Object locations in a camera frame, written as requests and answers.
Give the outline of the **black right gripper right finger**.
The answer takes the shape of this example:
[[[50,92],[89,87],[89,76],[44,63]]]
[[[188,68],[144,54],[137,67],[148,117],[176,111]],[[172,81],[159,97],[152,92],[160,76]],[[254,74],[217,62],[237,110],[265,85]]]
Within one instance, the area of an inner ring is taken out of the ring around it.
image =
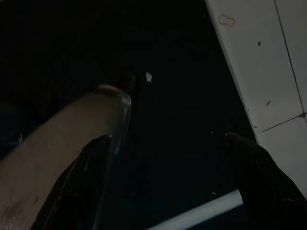
[[[305,230],[307,200],[268,151],[236,133],[227,133],[225,139],[253,228]]]

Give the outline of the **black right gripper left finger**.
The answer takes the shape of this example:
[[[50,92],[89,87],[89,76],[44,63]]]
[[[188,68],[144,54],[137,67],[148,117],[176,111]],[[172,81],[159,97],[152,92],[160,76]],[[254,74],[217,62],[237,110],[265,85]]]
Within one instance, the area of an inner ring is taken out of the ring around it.
[[[59,176],[40,209],[34,230],[91,230],[105,187],[112,137],[83,147]]]

